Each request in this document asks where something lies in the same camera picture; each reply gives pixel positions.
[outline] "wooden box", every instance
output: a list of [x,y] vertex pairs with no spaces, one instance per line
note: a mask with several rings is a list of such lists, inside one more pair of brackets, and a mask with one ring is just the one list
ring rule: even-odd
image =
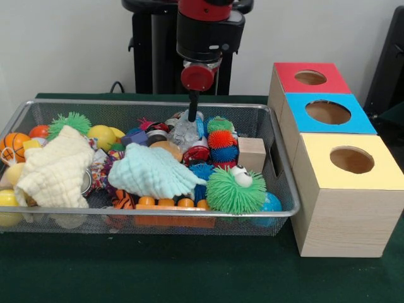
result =
[[274,64],[268,106],[280,122],[286,93],[351,93],[333,63]]
[[404,175],[380,137],[303,133],[293,172],[301,256],[382,256],[404,208]]
[[300,133],[377,134],[354,95],[287,93],[280,130],[290,163]]

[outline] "black stand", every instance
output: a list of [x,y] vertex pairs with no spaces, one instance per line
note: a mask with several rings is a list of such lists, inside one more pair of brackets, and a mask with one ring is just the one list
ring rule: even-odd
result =
[[380,115],[404,101],[404,6],[391,21],[379,64],[365,103],[365,110]]

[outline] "metal basket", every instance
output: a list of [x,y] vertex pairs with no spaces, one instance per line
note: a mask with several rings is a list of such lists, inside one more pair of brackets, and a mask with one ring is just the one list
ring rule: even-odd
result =
[[[28,133],[34,126],[50,124],[58,114],[76,111],[93,125],[105,124],[126,132],[138,119],[164,121],[186,109],[175,102],[119,102],[89,100],[33,100],[22,104],[1,133]],[[219,211],[115,210],[104,191],[92,193],[90,208],[0,207],[1,217],[21,216],[17,225],[0,232],[55,232],[106,234],[276,235],[300,207],[299,195],[288,163],[275,114],[264,105],[200,104],[205,117],[224,116],[242,136],[262,138],[266,149],[263,175],[267,190],[281,201],[283,211],[233,216]]]

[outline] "green table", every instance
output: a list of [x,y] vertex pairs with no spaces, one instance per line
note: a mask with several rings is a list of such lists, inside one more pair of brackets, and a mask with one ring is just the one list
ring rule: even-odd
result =
[[[246,97],[207,98],[229,100]],[[403,244],[402,219],[380,259],[301,258],[290,221],[276,237],[2,234],[0,302],[404,302]]]

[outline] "white wall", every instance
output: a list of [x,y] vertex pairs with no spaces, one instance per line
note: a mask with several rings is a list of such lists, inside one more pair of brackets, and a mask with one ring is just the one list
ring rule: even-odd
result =
[[[400,0],[256,0],[231,94],[266,95],[275,61],[335,62],[364,102]],[[38,92],[134,91],[131,13],[118,0],[0,0],[0,128]]]

